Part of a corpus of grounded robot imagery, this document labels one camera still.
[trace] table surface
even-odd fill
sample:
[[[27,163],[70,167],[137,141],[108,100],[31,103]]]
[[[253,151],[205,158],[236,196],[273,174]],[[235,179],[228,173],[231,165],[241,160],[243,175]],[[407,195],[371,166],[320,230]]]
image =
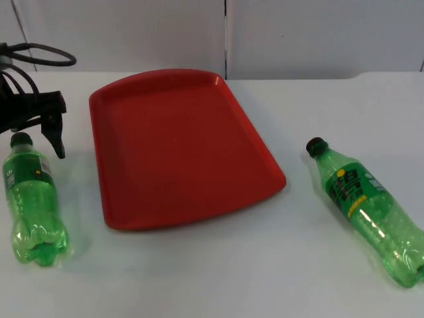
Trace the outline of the table surface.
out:
[[[130,74],[32,73],[61,90],[66,159],[39,127],[74,254],[60,267],[21,266],[0,191],[0,306],[5,317],[396,317],[422,315],[424,286],[396,286],[323,199],[307,141],[322,136],[363,164],[424,228],[424,75],[228,81],[284,170],[287,188],[226,217],[149,233],[103,222],[88,97]],[[11,134],[0,135],[0,158]]]

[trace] red tray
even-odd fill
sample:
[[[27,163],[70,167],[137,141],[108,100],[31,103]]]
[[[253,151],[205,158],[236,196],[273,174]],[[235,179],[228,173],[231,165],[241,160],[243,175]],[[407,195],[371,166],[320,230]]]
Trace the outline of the red tray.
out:
[[[230,213],[286,184],[217,74],[146,72],[99,89],[89,104],[103,214],[113,229]]]

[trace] black cable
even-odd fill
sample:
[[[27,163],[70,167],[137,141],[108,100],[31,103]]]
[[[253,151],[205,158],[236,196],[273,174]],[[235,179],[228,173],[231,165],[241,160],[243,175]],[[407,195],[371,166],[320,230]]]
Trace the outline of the black cable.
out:
[[[4,76],[6,76],[7,78],[9,78],[11,80],[12,84],[15,86],[16,90],[18,91],[18,93],[21,97],[25,96],[25,92],[22,89],[22,86],[19,85],[18,81],[15,80],[11,74],[9,74],[5,71],[0,71],[0,74],[3,74]]]
[[[37,48],[43,51],[51,52],[57,55],[61,55],[68,60],[66,61],[51,61],[51,60],[44,60],[42,58],[33,58],[30,56],[25,56],[19,53],[15,53],[16,51],[23,51],[23,50],[29,50],[30,48]],[[45,65],[45,66],[72,66],[77,62],[77,59],[72,54],[69,54],[65,51],[59,50],[58,48],[53,48],[51,46],[43,45],[43,44],[37,44],[37,43],[20,43],[16,45],[10,45],[3,51],[3,55],[7,56],[8,58],[13,58],[18,61],[27,62],[27,63],[33,63],[38,65]]]
[[[7,66],[8,68],[11,68],[16,73],[18,73],[23,78],[25,78],[26,81],[28,82],[28,84],[31,86],[32,92],[34,93],[34,98],[36,100],[38,99],[38,94],[40,93],[39,90],[38,90],[38,87],[35,84],[35,82],[32,80],[32,78],[27,73],[25,73],[23,70],[21,70],[17,66],[10,64],[10,63],[0,63],[0,66]]]

